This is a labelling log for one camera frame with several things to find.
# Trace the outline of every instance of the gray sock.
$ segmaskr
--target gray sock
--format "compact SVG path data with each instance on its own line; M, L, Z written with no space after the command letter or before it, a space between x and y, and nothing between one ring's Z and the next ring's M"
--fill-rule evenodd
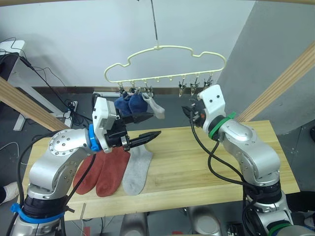
M130 149L130 159L123 177L123 188L128 195L138 195L146 183L153 153L144 145Z

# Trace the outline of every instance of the green ring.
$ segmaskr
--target green ring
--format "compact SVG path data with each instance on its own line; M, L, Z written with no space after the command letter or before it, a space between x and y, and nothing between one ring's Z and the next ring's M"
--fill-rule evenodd
M268 233L268 236L272 236L272 234L279 230L279 229L282 229L282 228L285 228L285 227L288 227L288 226L291 226L291 224L288 224L288 223L283 223L283 224L279 224L279 225L276 225L274 227L272 227L270 230L269 230L269 233Z
M227 122L229 119L233 119L236 115L236 112L232 112L231 114L229 114L226 118L222 119L209 133L209 138L212 139L213 135L215 134L215 132L220 129L220 127Z

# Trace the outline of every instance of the wooden table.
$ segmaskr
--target wooden table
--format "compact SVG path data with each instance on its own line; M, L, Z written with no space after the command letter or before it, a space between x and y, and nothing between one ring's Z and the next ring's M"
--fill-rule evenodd
M285 193L298 192L298 185L270 122L253 121L245 124L252 126L259 137L279 155L282 190ZM115 194L105 198L98 197L95 188L85 195L74 194L69 206L75 210L75 213L67 212L65 219L96 218L242 199L241 186L220 180L210 173L207 166L208 155L195 141L190 127L157 130L161 130L162 133L146 144L147 149L154 155L148 170L146 185L141 194L127 196L122 185ZM129 135L134 138L147 131L149 130L131 131ZM215 143L200 128L196 131L205 146L212 148ZM46 151L48 141L49 138L40 140L32 148L23 179L25 193L30 168ZM222 145L218 147L216 155L238 168L235 158L228 154ZM223 176L239 179L228 167L215 160L213 160L213 166L214 170Z

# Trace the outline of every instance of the white hanger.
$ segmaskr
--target white hanger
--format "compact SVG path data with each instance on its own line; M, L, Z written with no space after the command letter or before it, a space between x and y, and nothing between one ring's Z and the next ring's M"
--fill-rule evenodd
M196 76L199 76L201 74L206 74L206 73L210 73L210 74L213 74L214 72L219 72L219 71L222 71L224 68L225 68L225 65L226 65L226 59L224 56L222 56L221 54L219 53L214 53L214 52L208 52L208 51L204 51L202 52L201 54L199 55L196 55L193 53L193 49L192 48L189 48L189 47L184 47L184 46L177 46L177 45L159 45L158 44L158 33L157 33L157 26L156 26L156 20L155 20L155 14L154 14L154 8L153 8L153 0L151 0L151 6L152 6L152 15L153 15L153 21L154 21L154 28L155 28L155 34L156 34L156 42L157 42L157 45L153 48L148 48L148 49L145 49L145 50L142 50L140 52L137 52L137 53L134 53L132 55L130 55L128 58L127 58L127 61L128 63L123 65L121 63L115 63L113 65L110 65L109 67L107 67L104 71L104 77L105 79L108 81L108 82L111 82L111 83L118 83L119 85L122 85L123 82L132 82L134 83L135 81L143 81L143 82L147 82L147 80L152 80L152 79L155 79L157 82L159 82L160 79L165 79L165 78L168 78L170 81L173 80L173 77L182 77L184 78L185 76L187 75L196 75ZM183 74L174 74L174 75L163 75L163 76L154 76L154 77L146 77L146 78L136 78L136 79L129 79L129 80L117 80L117 81L112 81L110 79L108 79L107 77L107 72L115 67L115 66L121 66L121 67L127 67L127 66L130 66L131 65L131 61L130 59L139 55L139 54L142 54L142 53L147 53L147 52L150 52L150 51L154 51L154 50L161 50L161 49L164 49L164 48L177 48L177 49L184 49L184 50L188 50L190 51L191 53L191 56L192 57L195 57L195 58L199 58L205 54L210 54L210 55L214 55L214 56L218 56L220 57L222 60L223 60L223 67L220 68L220 69L214 69L214 70L205 70L205 71L196 71L196 72L190 72L190 73L183 73Z

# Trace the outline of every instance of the blue ring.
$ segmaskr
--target blue ring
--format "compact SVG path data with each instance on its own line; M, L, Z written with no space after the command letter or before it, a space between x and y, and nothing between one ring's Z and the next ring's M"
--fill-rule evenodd
M100 151L100 146L98 145L96 139L95 139L95 136L94 136L94 127L93 127L93 124L90 124L89 125L89 138L90 138L90 141L91 141L91 150L92 151Z
M20 205L17 204L17 203L14 203L12 204L11 206L11 211L12 212L17 212L19 213L20 217L25 220L26 222L28 223L31 223L31 224L43 224L43 223L48 223L48 222L51 222L51 221L54 221L54 220L57 220L61 217L64 216L64 212L58 214L58 215L55 215L55 216L52 216L52 217L49 217L49 218L44 218L44 219L35 219L35 218L31 218L31 217L28 217L27 215L24 214L24 212L21 210L20 208Z

